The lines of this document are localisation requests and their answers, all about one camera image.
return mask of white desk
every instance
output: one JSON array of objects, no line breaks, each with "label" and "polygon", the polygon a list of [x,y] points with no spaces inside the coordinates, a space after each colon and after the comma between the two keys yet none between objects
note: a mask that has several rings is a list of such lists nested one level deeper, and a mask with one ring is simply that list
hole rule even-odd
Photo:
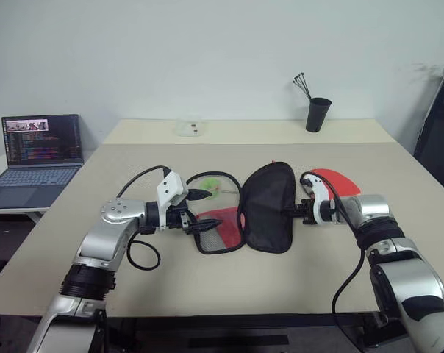
[{"label": "white desk", "polygon": [[[363,123],[345,124],[349,130]],[[156,164],[169,165],[185,178],[200,171],[227,171],[241,182],[271,160],[291,164],[296,178],[313,167],[338,170],[352,178],[363,193],[386,196],[405,234],[444,281],[444,188],[401,146],[386,135],[383,138],[377,124],[368,122],[370,130],[364,132],[376,136],[372,143],[359,138],[356,143],[347,142],[341,135],[334,137],[334,143],[304,143],[303,135],[296,144],[288,139],[284,144],[266,140],[243,145],[143,144],[151,136],[138,144],[116,142],[123,126],[133,126],[127,134],[132,138],[146,135],[155,124],[121,122],[87,161],[1,273],[0,313],[41,315],[59,290],[83,236],[98,218],[100,206],[138,171]],[[242,124],[252,124],[256,130],[266,123]],[[275,124],[281,129],[282,124],[290,126],[292,122]],[[328,127],[323,127],[325,135]],[[126,197],[153,200],[160,178],[155,173],[140,180]],[[298,188],[297,201],[302,197]],[[193,239],[177,229],[145,239],[159,249],[162,264],[155,271],[142,272],[126,260],[122,262],[117,287],[108,296],[111,316],[329,313],[333,293],[359,257],[347,227],[308,227],[300,221],[295,221],[293,245],[285,254],[267,254],[244,246],[229,254],[203,255]],[[136,260],[149,265],[145,261],[153,258],[146,259],[147,254],[136,252]],[[342,312],[377,310],[367,265],[338,306]]]}]

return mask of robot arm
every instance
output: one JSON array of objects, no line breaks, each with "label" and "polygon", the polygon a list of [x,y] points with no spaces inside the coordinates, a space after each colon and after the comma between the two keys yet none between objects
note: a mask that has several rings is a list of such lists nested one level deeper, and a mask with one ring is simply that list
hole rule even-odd
[{"label": "robot arm", "polygon": [[[307,183],[310,184],[319,188],[320,183]],[[317,223],[317,217],[323,223],[344,223],[334,200],[329,201],[328,192],[314,194],[315,203],[304,200],[303,204],[314,207],[304,223]],[[401,321],[417,352],[443,353],[444,285],[436,271],[413,241],[405,238],[382,196],[350,196],[341,201],[358,230],[357,245],[366,251],[379,309]]]},{"label": "robot arm", "polygon": [[115,272],[136,232],[183,228],[203,232],[220,221],[190,224],[185,199],[210,196],[188,190],[186,182],[170,172],[157,187],[156,202],[116,198],[101,208],[101,216],[86,234],[60,292],[53,298],[32,338],[27,353],[101,352],[107,350],[106,294],[115,287]]}]

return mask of black cup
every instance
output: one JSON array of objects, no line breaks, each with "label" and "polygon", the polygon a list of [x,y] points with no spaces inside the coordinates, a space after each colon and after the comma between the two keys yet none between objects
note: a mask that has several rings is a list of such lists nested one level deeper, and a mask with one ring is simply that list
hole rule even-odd
[{"label": "black cup", "polygon": [[332,101],[326,98],[310,99],[309,116],[305,128],[310,132],[319,132],[325,120],[326,112],[332,105]]}]

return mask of red cloth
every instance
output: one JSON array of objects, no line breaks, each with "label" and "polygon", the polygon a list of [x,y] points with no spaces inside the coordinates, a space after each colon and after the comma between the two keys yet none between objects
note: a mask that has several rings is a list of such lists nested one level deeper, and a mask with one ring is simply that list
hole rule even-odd
[{"label": "red cloth", "polygon": [[222,210],[206,211],[203,213],[199,213],[196,217],[203,219],[212,218],[212,219],[221,220],[222,223],[219,224],[215,228],[215,230],[222,238],[222,241],[225,244],[225,246],[227,248],[233,248],[234,246],[240,244],[242,238],[240,236],[240,232],[238,231],[238,226],[237,226],[236,207],[223,208]]},{"label": "red cloth", "polygon": [[[359,189],[356,184],[337,171],[323,168],[312,169],[311,171],[327,179],[337,191],[338,196],[355,196],[361,194],[361,189]],[[325,185],[325,187],[328,189],[329,199],[333,199],[332,191],[327,185]]]}]

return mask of table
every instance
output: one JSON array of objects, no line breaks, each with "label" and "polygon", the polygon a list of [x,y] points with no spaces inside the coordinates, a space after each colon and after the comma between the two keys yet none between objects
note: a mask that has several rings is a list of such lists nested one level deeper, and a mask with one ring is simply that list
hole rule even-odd
[{"label": "table", "polygon": [[[242,134],[237,128],[224,139],[220,131],[227,124],[252,129]],[[184,178],[221,170],[241,182],[271,160],[291,164],[296,178],[313,167],[333,168],[352,178],[363,193],[386,196],[405,234],[444,282],[444,188],[377,123],[327,121],[318,135],[304,132],[298,121],[237,124],[210,122],[209,129],[220,127],[217,133],[208,130],[201,140],[173,136],[173,143],[179,144],[175,146],[168,144],[172,133],[163,129],[171,123],[120,122],[1,273],[0,313],[44,313],[100,206],[138,171],[156,164],[169,165]],[[279,137],[283,124],[289,131]],[[295,126],[299,135],[292,133]],[[254,144],[258,134],[262,139]],[[207,144],[209,136],[221,144]],[[159,173],[149,175],[131,186],[126,197],[154,200],[159,180]],[[297,189],[298,201],[304,195]],[[333,293],[359,258],[347,227],[308,227],[300,220],[295,221],[293,245],[285,254],[244,246],[229,254],[203,255],[191,237],[176,229],[144,238],[159,249],[162,264],[142,272],[124,260],[117,287],[108,296],[110,316],[329,313]],[[146,255],[142,250],[135,257],[149,265],[153,258]],[[340,297],[338,311],[372,310],[377,306],[365,266]]]}]

